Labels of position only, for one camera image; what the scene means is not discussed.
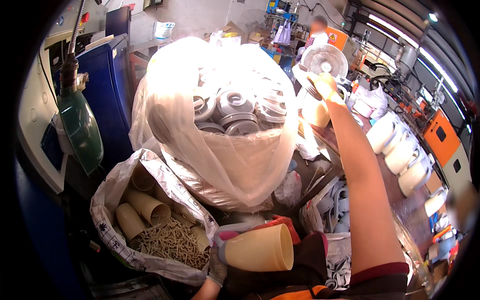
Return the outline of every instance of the beige plastic cylinder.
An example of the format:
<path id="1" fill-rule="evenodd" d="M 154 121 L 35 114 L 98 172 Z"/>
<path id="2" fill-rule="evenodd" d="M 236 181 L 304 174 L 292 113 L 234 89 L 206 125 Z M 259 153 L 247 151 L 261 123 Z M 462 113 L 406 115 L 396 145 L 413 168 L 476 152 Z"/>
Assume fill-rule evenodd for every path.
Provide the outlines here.
<path id="1" fill-rule="evenodd" d="M 194 223 L 190 222 L 189 220 L 185 219 L 182 215 L 177 214 L 176 212 L 172 212 L 172 218 L 179 221 L 180 224 L 185 225 L 186 227 L 190 228 Z"/>
<path id="2" fill-rule="evenodd" d="M 310 94 L 307 94 L 303 101 L 301 114 L 308 123 L 321 128 L 326 127 L 330 121 L 330 114 L 325 101 L 318 101 Z"/>
<path id="3" fill-rule="evenodd" d="M 195 219 L 195 217 L 192 216 L 192 214 L 188 211 L 188 209 L 185 206 L 181 205 L 178 202 L 174 202 L 173 207 L 175 208 L 176 211 L 181 213 L 185 218 L 189 219 L 191 222 L 193 223 L 197 222 L 197 219 Z"/>
<path id="4" fill-rule="evenodd" d="M 417 162 L 411 168 L 408 168 L 407 171 L 398 178 L 398 185 L 405 197 L 410 197 L 414 193 L 415 187 L 422 182 L 426 176 L 427 173 L 421 162 Z"/>
<path id="5" fill-rule="evenodd" d="M 128 203 L 119 205 L 115 211 L 120 228 L 128 240 L 145 230 L 145 226 L 137 212 Z"/>
<path id="6" fill-rule="evenodd" d="M 385 155 L 385 164 L 395 175 L 408 164 L 413 156 L 411 145 L 405 140 L 400 141 L 395 147 Z"/>
<path id="7" fill-rule="evenodd" d="M 174 201 L 167 196 L 167 194 L 162 189 L 162 187 L 158 184 L 158 182 L 156 182 L 154 186 L 154 196 L 160 202 L 165 203 L 170 208 L 173 208 Z"/>
<path id="8" fill-rule="evenodd" d="M 436 195 L 428 198 L 428 200 L 425 201 L 425 213 L 427 213 L 428 217 L 433 216 L 433 214 L 436 213 L 437 210 L 439 210 L 440 207 L 442 207 L 442 205 L 444 204 L 445 199 L 443 193 L 443 191 L 438 192 Z"/>
<path id="9" fill-rule="evenodd" d="M 285 224 L 242 233 L 225 245 L 229 265 L 252 272 L 287 271 L 293 266 L 293 243 Z"/>
<path id="10" fill-rule="evenodd" d="M 140 162 L 133 169 L 131 180 L 133 186 L 141 191 L 151 190 L 156 183 L 155 178 Z"/>
<path id="11" fill-rule="evenodd" d="M 152 226 L 165 225 L 171 216 L 171 209 L 168 205 L 144 192 L 129 189 L 125 192 L 124 197 L 127 203 Z"/>
<path id="12" fill-rule="evenodd" d="M 381 122 L 377 126 L 375 125 L 367 132 L 367 139 L 373 151 L 376 154 L 380 154 L 384 149 L 385 142 L 392 136 L 394 127 L 388 126 L 386 122 Z"/>

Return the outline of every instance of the warning sign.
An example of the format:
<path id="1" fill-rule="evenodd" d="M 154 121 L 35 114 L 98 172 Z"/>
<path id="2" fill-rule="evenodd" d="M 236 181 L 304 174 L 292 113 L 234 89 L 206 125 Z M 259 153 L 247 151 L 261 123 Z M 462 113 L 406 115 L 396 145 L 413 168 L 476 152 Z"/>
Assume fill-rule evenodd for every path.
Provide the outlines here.
<path id="1" fill-rule="evenodd" d="M 335 42 L 336 42 L 336 37 L 338 35 L 334 34 L 334 33 L 329 33 L 328 34 L 328 43 L 329 44 L 332 44 L 332 45 L 335 45 Z"/>

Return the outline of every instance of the fan grille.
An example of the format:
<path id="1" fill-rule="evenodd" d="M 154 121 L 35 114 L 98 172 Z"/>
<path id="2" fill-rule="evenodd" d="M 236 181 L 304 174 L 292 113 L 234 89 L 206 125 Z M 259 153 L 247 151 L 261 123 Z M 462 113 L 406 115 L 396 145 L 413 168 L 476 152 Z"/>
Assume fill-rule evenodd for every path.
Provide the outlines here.
<path id="1" fill-rule="evenodd" d="M 330 65 L 330 74 L 333 77 L 338 75 L 345 77 L 348 72 L 348 62 L 345 55 L 337 47 L 329 44 L 308 47 L 303 53 L 301 63 L 317 75 L 328 72 L 329 68 L 326 68 L 325 65 Z"/>

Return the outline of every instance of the hand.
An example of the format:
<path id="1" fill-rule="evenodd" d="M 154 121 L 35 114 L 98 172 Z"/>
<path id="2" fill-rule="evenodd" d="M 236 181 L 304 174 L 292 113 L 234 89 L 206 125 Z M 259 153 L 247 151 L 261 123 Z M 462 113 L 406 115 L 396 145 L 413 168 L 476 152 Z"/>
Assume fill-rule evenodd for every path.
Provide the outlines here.
<path id="1" fill-rule="evenodd" d="M 218 257 L 218 246 L 213 245 L 210 248 L 210 272 L 207 278 L 213 280 L 219 286 L 223 286 L 223 281 L 227 277 L 227 265 L 221 262 Z"/>
<path id="2" fill-rule="evenodd" d="M 336 92 L 336 82 L 330 73 L 321 73 L 317 78 L 311 78 L 317 91 L 323 99 L 330 99 Z"/>

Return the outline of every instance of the red button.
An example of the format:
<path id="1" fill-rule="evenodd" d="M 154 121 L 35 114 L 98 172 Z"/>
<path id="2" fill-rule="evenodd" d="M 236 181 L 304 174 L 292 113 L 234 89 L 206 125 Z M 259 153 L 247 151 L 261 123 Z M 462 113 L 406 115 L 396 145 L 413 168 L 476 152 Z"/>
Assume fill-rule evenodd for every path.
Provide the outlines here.
<path id="1" fill-rule="evenodd" d="M 84 15 L 82 16 L 82 23 L 87 23 L 89 17 L 90 17 L 89 13 L 84 13 Z"/>

